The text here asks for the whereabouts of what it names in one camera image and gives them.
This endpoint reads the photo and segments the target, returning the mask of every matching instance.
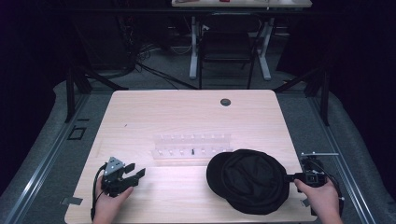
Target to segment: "wooden table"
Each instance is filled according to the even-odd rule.
[[[287,7],[287,8],[304,8],[311,7],[311,0],[230,0],[230,2],[220,2],[220,0],[198,0],[198,1],[187,1],[183,3],[172,0],[173,7],[216,7],[216,8],[227,8],[227,7],[242,7],[244,10],[250,7],[262,7],[262,8],[273,8],[273,7]],[[268,49],[268,43],[270,41],[274,19],[270,19],[264,24],[264,30],[262,31],[263,43],[262,47],[258,49],[260,67],[262,68],[262,76],[264,80],[271,80],[270,70],[268,63],[265,59],[265,53]],[[198,51],[196,48],[197,43],[197,30],[196,30],[195,17],[191,18],[191,64],[190,64],[190,79],[196,79],[196,71],[198,64]]]
[[[229,99],[224,106],[221,99]],[[153,159],[154,136],[229,133],[230,147],[263,151],[283,164],[288,174],[301,172],[282,112],[272,91],[116,91],[93,143],[70,204],[67,223],[90,223],[92,183],[110,157],[135,162],[146,175],[134,188],[118,223],[227,223],[313,221],[305,198],[290,184],[290,196],[274,213],[240,213],[207,185],[210,158]]]

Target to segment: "black wire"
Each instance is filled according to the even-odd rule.
[[[176,87],[174,84],[172,84],[171,82],[169,82],[168,80],[174,81],[174,82],[176,82],[176,83],[178,83],[178,84],[181,84],[181,85],[183,85],[183,86],[189,87],[189,88],[191,88],[191,89],[193,89],[193,90],[198,90],[198,88],[196,88],[196,87],[194,87],[194,86],[192,86],[192,85],[190,85],[190,84],[188,84],[188,83],[186,83],[186,82],[180,81],[180,80],[176,79],[175,77],[172,77],[172,76],[170,76],[170,75],[168,75],[168,74],[165,74],[164,72],[160,72],[160,71],[155,70],[155,69],[153,69],[153,68],[147,67],[147,66],[145,66],[144,64],[139,63],[139,62],[136,62],[136,64],[139,65],[142,69],[144,69],[144,70],[150,72],[151,74],[153,74],[153,75],[155,75],[155,76],[158,76],[158,77],[162,77],[162,78],[165,79],[168,83],[170,83],[172,86],[174,86],[176,89],[177,89],[177,87]]]
[[[99,174],[105,170],[107,167],[107,162],[105,162],[105,164],[103,166],[101,166],[98,170],[98,172],[96,173],[95,179],[93,180],[93,189],[92,189],[92,209],[91,209],[91,220],[93,220],[93,218],[95,217],[95,207],[96,207],[96,201],[99,199],[99,197],[102,195],[102,193],[99,194],[99,196],[96,198],[96,183],[98,180],[98,176]]]

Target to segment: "desk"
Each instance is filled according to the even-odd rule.
[[[230,2],[220,2],[219,0],[199,0],[193,2],[178,3],[177,0],[172,0],[173,7],[311,7],[312,2],[310,0],[231,0]],[[268,49],[268,43],[270,41],[274,19],[269,20],[265,23],[262,36],[264,41],[262,48],[258,50],[260,66],[262,68],[262,75],[265,80],[271,80],[270,70],[268,63],[265,60],[265,53]],[[196,21],[192,17],[191,22],[191,65],[190,65],[190,78],[196,78],[198,54],[196,48]]]
[[[224,106],[220,100],[231,104]],[[240,213],[207,185],[210,158],[155,160],[158,134],[228,133],[230,147],[266,152],[283,164],[288,174],[301,172],[289,131],[273,91],[116,91],[92,145],[67,223],[89,223],[95,173],[109,157],[146,175],[121,208],[117,223],[226,223],[313,221],[305,196],[290,184],[290,196],[274,213]]]

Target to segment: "black cap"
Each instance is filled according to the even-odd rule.
[[[236,210],[253,215],[275,212],[289,197],[285,168],[273,157],[251,149],[222,152],[209,162],[209,187]]]

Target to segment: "human hand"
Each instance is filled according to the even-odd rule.
[[[96,182],[96,206],[95,206],[95,217],[93,218],[93,224],[108,224],[113,221],[125,200],[132,194],[134,188],[129,187],[119,196],[112,198],[106,195],[101,189],[102,178],[100,176]]]
[[[337,190],[327,177],[327,183],[319,188],[307,186],[303,181],[294,179],[297,189],[302,191],[323,224],[343,223],[339,214],[339,199]]]

